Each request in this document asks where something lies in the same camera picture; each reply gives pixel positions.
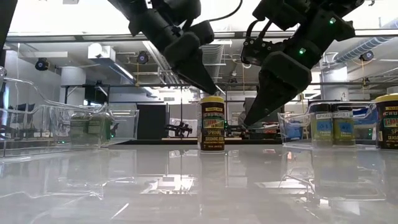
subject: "air duct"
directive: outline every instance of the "air duct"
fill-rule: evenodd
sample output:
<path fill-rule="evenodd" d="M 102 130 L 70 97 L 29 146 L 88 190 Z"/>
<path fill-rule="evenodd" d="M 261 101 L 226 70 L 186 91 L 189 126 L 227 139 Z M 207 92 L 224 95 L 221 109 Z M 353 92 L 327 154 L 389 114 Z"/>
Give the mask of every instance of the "air duct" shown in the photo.
<path fill-rule="evenodd" d="M 390 21 L 386 25 L 381 27 L 382 29 L 398 29 L 398 18 Z M 352 59 L 359 58 L 360 55 L 386 43 L 394 37 L 371 37 L 360 41 L 353 47 L 348 48 L 334 57 L 334 62 L 344 63 Z"/>
<path fill-rule="evenodd" d="M 91 44 L 88 47 L 88 59 L 94 63 L 109 67 L 111 70 L 116 72 L 118 75 L 129 80 L 131 84 L 136 84 L 136 79 L 129 73 L 120 62 L 116 60 L 116 52 L 111 46 L 102 46 L 99 43 Z M 148 96 L 154 94 L 150 88 L 138 88 L 142 93 L 146 93 Z"/>
<path fill-rule="evenodd" d="M 201 47 L 203 51 L 203 64 L 207 65 L 206 70 L 213 80 L 218 78 L 220 73 L 220 63 L 223 57 L 224 45 L 204 45 Z"/>

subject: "metal frame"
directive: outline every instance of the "metal frame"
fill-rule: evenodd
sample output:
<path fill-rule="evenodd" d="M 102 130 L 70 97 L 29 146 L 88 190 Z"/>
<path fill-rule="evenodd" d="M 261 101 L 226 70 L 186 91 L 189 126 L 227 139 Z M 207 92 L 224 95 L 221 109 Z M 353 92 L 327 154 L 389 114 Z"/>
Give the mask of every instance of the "metal frame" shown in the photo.
<path fill-rule="evenodd" d="M 268 31 L 265 39 L 286 39 L 295 31 Z M 396 37 L 398 29 L 356 29 L 355 37 Z M 252 32 L 257 37 L 260 32 Z M 216 40 L 244 40 L 246 31 L 215 32 Z M 18 36 L 9 34 L 7 43 L 70 43 L 70 42 L 115 42 L 115 41 L 146 41 L 143 34 L 133 37 L 131 34 L 89 34 L 89 35 L 35 35 Z"/>
<path fill-rule="evenodd" d="M 225 83 L 225 82 L 219 82 L 215 83 L 215 85 L 218 86 L 223 86 L 225 88 L 227 87 L 237 87 L 237 86 L 243 86 L 242 83 Z M 244 84 L 244 86 L 257 86 L 258 82 L 247 82 Z M 310 83 L 309 85 L 320 85 L 320 86 L 330 86 L 330 85 L 357 85 L 357 86 L 369 86 L 369 85 L 389 85 L 389 86 L 398 86 L 398 82 L 369 82 L 364 85 L 363 82 L 328 82 L 328 83 Z M 62 88 L 74 88 L 74 87 L 88 87 L 88 86 L 100 86 L 100 87 L 111 87 L 111 88 L 140 88 L 140 87 L 191 87 L 191 84 L 184 83 L 184 84 L 140 84 L 140 85 L 134 85 L 134 84 L 125 84 L 125 85 L 62 85 Z"/>
<path fill-rule="evenodd" d="M 65 88 L 65 98 L 63 102 L 65 104 L 68 103 L 68 97 L 77 89 L 77 88 L 86 88 L 86 87 L 98 87 L 106 96 L 106 102 L 109 104 L 109 95 L 111 93 L 111 85 L 62 85 L 61 88 Z"/>

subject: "spice container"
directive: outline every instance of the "spice container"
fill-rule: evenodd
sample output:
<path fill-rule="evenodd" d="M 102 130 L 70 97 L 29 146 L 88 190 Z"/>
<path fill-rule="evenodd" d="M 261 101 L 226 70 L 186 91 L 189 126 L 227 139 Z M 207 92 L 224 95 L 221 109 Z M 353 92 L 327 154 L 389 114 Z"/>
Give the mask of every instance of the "spice container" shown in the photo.
<path fill-rule="evenodd" d="M 87 144 L 89 114 L 75 112 L 70 116 L 70 139 L 74 145 Z"/>
<path fill-rule="evenodd" d="M 198 111 L 198 146 L 205 152 L 224 151 L 224 99 L 208 96 L 200 102 Z"/>
<path fill-rule="evenodd" d="M 330 147 L 333 145 L 333 118 L 328 103 L 310 107 L 311 137 L 313 147 Z"/>
<path fill-rule="evenodd" d="M 398 149 L 398 94 L 376 98 L 376 144 L 381 149 Z"/>
<path fill-rule="evenodd" d="M 109 113 L 98 113 L 90 116 L 88 122 L 88 137 L 90 144 L 108 144 L 111 140 L 111 123 L 112 119 Z"/>
<path fill-rule="evenodd" d="M 333 112 L 333 143 L 338 146 L 354 146 L 354 115 L 349 104 L 334 104 Z"/>

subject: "security camera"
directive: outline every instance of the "security camera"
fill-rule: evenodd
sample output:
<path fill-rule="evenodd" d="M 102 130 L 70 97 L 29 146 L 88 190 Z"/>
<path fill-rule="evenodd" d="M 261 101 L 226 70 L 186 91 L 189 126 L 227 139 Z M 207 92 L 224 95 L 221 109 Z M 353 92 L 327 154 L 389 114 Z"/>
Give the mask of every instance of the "security camera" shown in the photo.
<path fill-rule="evenodd" d="M 47 58 L 39 58 L 35 64 L 36 70 L 46 71 L 49 69 L 50 62 L 47 61 Z"/>
<path fill-rule="evenodd" d="M 374 58 L 374 53 L 371 50 L 359 56 L 359 59 L 364 62 L 371 61 L 373 60 L 373 58 Z"/>
<path fill-rule="evenodd" d="M 137 57 L 137 63 L 145 65 L 149 61 L 149 56 L 146 51 L 140 51 Z"/>

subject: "overhead pipe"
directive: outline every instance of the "overhead pipe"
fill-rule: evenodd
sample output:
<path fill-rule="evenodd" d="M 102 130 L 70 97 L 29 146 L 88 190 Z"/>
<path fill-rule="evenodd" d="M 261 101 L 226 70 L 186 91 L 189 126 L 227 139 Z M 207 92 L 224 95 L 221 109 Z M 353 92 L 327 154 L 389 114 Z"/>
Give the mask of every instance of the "overhead pipe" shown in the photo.
<path fill-rule="evenodd" d="M 109 67 L 121 77 L 129 80 L 129 82 L 133 85 L 135 85 L 137 82 L 133 75 L 131 75 L 131 73 L 123 67 L 122 63 L 120 63 L 119 60 L 116 59 L 116 52 L 111 46 L 102 46 L 99 43 L 91 44 L 88 47 L 88 59 L 92 60 L 94 63 Z M 141 88 L 141 90 L 147 95 L 153 94 L 152 91 L 146 88 Z"/>
<path fill-rule="evenodd" d="M 382 26 L 381 29 L 398 29 L 398 18 L 390 21 L 386 25 Z M 350 47 L 335 55 L 333 61 L 336 63 L 344 63 L 355 58 L 359 58 L 362 54 L 392 40 L 394 37 L 371 37 L 360 41 L 358 44 Z"/>

